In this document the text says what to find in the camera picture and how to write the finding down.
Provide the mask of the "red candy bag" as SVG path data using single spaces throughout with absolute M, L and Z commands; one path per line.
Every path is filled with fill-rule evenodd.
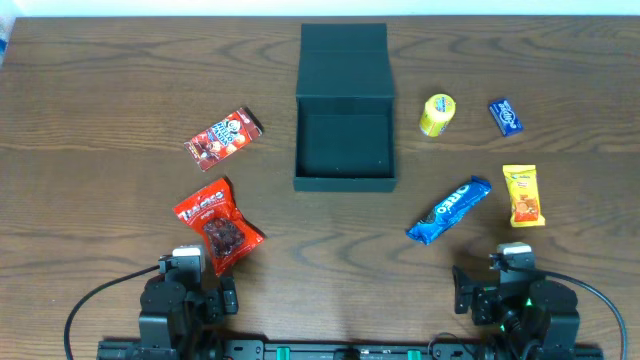
M 202 236 L 217 276 L 228 272 L 265 240 L 238 209 L 227 178 L 201 188 L 177 204 L 173 212 Z

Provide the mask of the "Hello Panda biscuit box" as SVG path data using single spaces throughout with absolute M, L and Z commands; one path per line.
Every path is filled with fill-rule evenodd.
M 184 143 L 202 171 L 207 171 L 262 136 L 262 128 L 246 107 L 227 115 Z

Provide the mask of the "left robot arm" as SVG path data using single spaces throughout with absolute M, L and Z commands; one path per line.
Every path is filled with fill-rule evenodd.
M 214 326 L 239 310 L 234 277 L 225 274 L 207 289 L 199 256 L 165 256 L 160 274 L 140 297 L 140 341 L 134 360 L 222 360 L 222 341 Z

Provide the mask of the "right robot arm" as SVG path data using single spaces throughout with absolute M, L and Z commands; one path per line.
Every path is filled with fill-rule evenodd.
M 454 310 L 469 312 L 476 326 L 499 327 L 475 359 L 574 359 L 580 325 L 576 293 L 549 280 L 531 253 L 490 256 L 496 281 L 474 280 L 452 268 Z

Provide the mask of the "blue Oreo cookie pack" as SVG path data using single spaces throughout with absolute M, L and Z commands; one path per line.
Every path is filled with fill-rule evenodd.
M 455 226 L 491 190 L 492 186 L 488 181 L 472 176 L 468 182 L 456 188 L 408 229 L 407 237 L 424 245 L 430 245 L 440 235 Z

